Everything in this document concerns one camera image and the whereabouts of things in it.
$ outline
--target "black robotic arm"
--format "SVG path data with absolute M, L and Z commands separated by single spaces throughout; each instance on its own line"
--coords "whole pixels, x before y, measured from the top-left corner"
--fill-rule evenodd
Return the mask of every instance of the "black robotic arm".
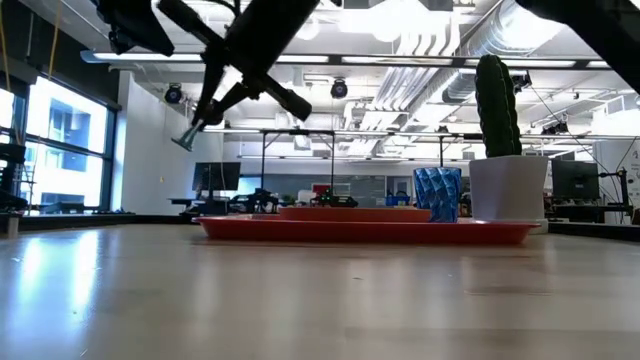
M 110 40 L 118 54 L 138 45 L 166 56 L 174 47 L 151 9 L 151 0 L 91 0 L 103 21 L 111 24 Z M 341 0 L 332 0 L 337 5 Z M 224 38 L 211 30 L 182 0 L 160 0 L 158 9 L 184 31 L 203 44 L 202 60 L 206 65 L 203 89 L 191 128 L 179 139 L 178 145 L 191 151 L 198 131 L 206 125 L 219 124 L 226 110 L 240 101 L 258 99 L 263 92 L 271 95 L 287 111 L 300 120 L 311 114 L 311 104 L 284 89 L 267 75 L 295 34 L 307 21 L 320 0 L 253 0 L 243 13 L 240 2 L 234 0 L 237 15 Z M 218 102 L 213 100 L 224 68 L 233 66 L 242 75 Z

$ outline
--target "table surface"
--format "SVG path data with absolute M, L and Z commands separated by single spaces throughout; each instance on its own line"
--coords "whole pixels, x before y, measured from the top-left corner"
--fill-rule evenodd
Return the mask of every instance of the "table surface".
M 126 225 L 0 240 L 0 359 L 637 359 L 640 248 L 209 242 Z

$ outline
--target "potted cactus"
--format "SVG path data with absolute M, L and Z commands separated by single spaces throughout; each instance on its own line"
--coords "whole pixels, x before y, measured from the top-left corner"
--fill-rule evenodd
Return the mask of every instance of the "potted cactus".
M 548 158 L 522 156 L 513 81 L 498 56 L 480 59 L 476 100 L 487 159 L 469 163 L 473 217 L 544 227 L 542 192 Z

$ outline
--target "wall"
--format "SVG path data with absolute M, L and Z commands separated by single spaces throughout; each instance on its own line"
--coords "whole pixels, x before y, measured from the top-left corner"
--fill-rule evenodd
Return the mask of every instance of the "wall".
M 168 198 L 193 198 L 196 162 L 222 158 L 222 135 L 196 139 L 192 153 L 171 141 L 188 120 L 138 85 L 131 73 L 120 76 L 112 208 L 137 214 L 175 215 Z

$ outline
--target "ceiling light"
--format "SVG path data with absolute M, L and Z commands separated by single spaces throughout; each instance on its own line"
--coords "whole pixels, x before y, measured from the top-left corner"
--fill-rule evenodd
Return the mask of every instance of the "ceiling light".
M 396 136 L 445 137 L 445 136 L 451 136 L 451 134 L 448 134 L 448 133 L 433 133 L 433 132 L 425 132 L 425 133 L 400 132 L 400 133 L 396 133 Z
M 404 66 L 449 66 L 453 59 L 437 56 L 343 56 L 345 64 L 361 65 L 404 65 Z
M 324 55 L 280 55 L 278 62 L 324 64 L 329 62 L 329 57 Z
M 210 126 L 204 128 L 204 132 L 209 133 L 224 133 L 224 134 L 259 134 L 258 129 L 215 129 Z
M 266 155 L 265 159 L 280 159 L 280 156 Z M 262 159 L 261 155 L 238 155 L 238 159 Z
M 82 59 L 87 63 L 101 63 L 101 62 L 118 62 L 118 61 L 131 61 L 131 62 L 202 62 L 200 54 L 197 53 L 184 53 L 173 54 L 171 56 L 164 56 L 156 53 L 94 53 L 90 50 L 81 52 Z M 329 57 L 326 55 L 280 55 L 278 63 L 303 63 L 303 64 L 325 64 L 329 62 Z
M 573 60 L 535 60 L 535 59 L 504 59 L 502 62 L 507 66 L 523 68 L 544 68 L 544 67 L 572 67 L 576 64 Z
M 592 69 L 608 69 L 610 66 L 606 61 L 589 61 L 587 67 Z
M 93 56 L 103 61 L 156 61 L 156 62 L 202 62 L 200 54 L 173 54 L 164 56 L 155 53 L 94 53 Z
M 321 74 L 304 74 L 303 79 L 305 82 L 323 82 L 330 84 L 333 81 L 333 76 Z
M 336 135 L 387 136 L 387 131 L 336 131 Z
M 476 74 L 476 69 L 460 69 L 458 70 L 458 72 L 460 74 L 465 74 L 465 75 L 475 75 Z M 509 75 L 511 76 L 525 76 L 527 75 L 527 70 L 509 70 Z

